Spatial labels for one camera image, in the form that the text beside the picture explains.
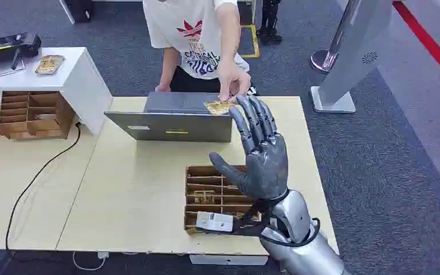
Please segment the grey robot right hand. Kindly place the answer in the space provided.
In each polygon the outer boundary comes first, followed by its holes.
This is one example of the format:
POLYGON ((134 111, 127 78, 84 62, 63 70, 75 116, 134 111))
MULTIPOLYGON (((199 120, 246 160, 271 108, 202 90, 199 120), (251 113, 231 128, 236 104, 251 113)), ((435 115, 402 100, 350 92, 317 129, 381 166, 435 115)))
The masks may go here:
POLYGON ((220 154, 209 153, 215 169, 241 193, 256 199, 276 199, 288 190, 288 154, 269 107, 255 96, 237 96, 243 112, 229 108, 240 134, 246 171, 228 164, 220 154))

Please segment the person's left hand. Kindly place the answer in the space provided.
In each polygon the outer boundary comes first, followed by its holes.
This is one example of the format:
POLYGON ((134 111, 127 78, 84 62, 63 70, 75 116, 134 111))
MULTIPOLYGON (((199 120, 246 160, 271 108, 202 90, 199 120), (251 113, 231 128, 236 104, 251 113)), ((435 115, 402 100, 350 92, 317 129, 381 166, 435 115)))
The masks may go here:
POLYGON ((217 71, 221 85, 218 97, 221 101, 235 101, 236 95, 247 94, 251 87, 251 77, 234 61, 220 61, 217 71))

